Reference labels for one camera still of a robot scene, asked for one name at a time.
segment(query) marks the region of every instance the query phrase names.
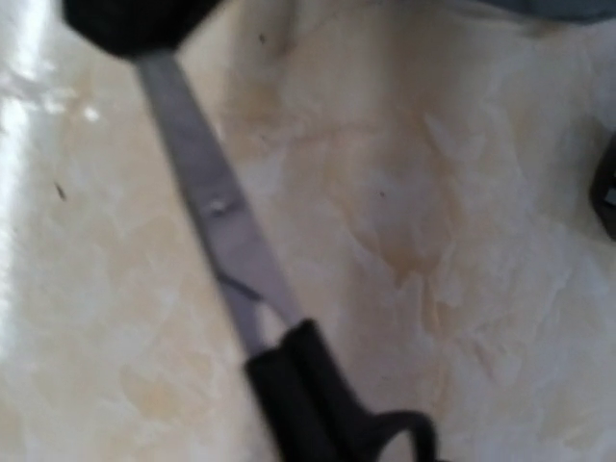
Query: dark speck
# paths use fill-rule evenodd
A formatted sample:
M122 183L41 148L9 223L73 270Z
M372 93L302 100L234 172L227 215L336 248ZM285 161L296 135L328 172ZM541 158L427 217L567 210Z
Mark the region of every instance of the dark speck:
M58 192L58 196L60 197L60 199L66 202L66 193L64 192L62 186L60 186L58 183L54 183L54 185L56 186L56 191Z

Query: black object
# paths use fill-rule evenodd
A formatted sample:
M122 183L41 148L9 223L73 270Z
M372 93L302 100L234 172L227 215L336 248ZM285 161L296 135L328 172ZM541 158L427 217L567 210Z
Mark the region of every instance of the black object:
M250 360L252 387L288 462L374 462L400 433L417 461L436 461L436 432L418 412L374 416L357 401L312 321Z
M77 32L113 55L177 48L220 0L64 0Z
M590 190L590 201L605 231L616 241L616 137L599 162Z
M556 21L596 22L616 16L616 0L480 0L517 13Z

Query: silver blade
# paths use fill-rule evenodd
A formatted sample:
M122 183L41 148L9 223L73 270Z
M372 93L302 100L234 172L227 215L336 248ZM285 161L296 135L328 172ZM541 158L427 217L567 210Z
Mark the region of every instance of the silver blade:
M242 188L171 51L135 60L203 249L250 354L260 351L254 305L263 299L289 327L303 317Z

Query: gray fabric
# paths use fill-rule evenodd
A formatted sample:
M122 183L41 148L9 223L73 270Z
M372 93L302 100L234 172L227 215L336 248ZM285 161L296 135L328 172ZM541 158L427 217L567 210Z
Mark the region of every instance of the gray fabric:
M541 17L594 22L616 16L616 0L481 0L518 13Z

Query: marble tile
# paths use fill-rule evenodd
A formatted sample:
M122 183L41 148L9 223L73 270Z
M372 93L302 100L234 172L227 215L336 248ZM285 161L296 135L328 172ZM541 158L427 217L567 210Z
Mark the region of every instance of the marble tile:
M616 28L236 0L182 61L305 311L456 462L616 460ZM276 460L128 64L0 3L0 459ZM393 454L390 460L402 460Z

